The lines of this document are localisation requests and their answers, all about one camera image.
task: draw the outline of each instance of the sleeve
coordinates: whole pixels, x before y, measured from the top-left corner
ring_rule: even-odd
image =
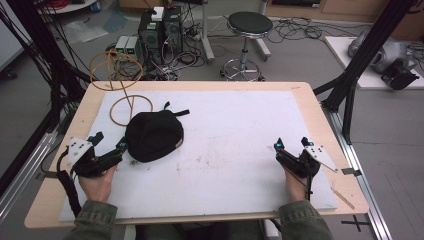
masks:
[[[327,224],[309,201],[286,204],[279,209],[283,240],[333,239]]]
[[[76,227],[64,239],[110,239],[117,210],[108,203],[86,201],[75,219]]]

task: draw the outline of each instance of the black stool seat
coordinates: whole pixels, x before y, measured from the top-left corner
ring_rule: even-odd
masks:
[[[246,37],[264,37],[273,27],[266,16],[256,12],[236,12],[228,17],[229,29]]]

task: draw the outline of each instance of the stool leg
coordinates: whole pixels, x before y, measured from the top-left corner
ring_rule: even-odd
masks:
[[[244,38],[244,46],[240,56],[240,71],[246,70],[247,52],[247,38]]]

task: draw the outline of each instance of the chair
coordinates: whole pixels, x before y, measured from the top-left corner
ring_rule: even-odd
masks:
[[[228,17],[227,26],[230,31],[244,37],[244,46],[240,58],[229,60],[222,67],[220,74],[228,80],[265,81],[256,63],[247,59],[248,39],[265,37],[273,28],[266,16],[255,12],[236,12]]]

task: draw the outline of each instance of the white board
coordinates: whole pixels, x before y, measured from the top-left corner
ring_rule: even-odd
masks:
[[[345,68],[349,65],[351,60],[347,54],[348,47],[355,39],[356,37],[325,37],[327,45]],[[411,73],[420,78],[412,82],[405,89],[424,89],[424,78],[414,69],[411,70]],[[391,90],[391,88],[381,80],[381,74],[376,73],[371,67],[368,67],[361,75],[358,86],[364,90]]]
[[[286,150],[297,155],[302,137],[309,137],[293,94],[289,91],[151,91],[129,92],[148,97],[154,111],[167,101],[173,112],[190,110],[178,119],[184,143],[171,154],[150,163],[131,164],[124,154],[113,180],[109,202],[118,206],[117,218],[151,218],[277,211],[287,202],[283,168],[275,160],[279,137]],[[124,93],[106,93],[90,135],[105,138],[96,155],[114,149],[125,127],[112,123],[111,105]],[[147,111],[146,101],[135,102],[136,112]],[[128,121],[126,101],[118,104]],[[85,195],[77,184],[80,202]],[[321,170],[314,178],[312,204],[337,208]],[[72,220],[67,200],[61,221]]]

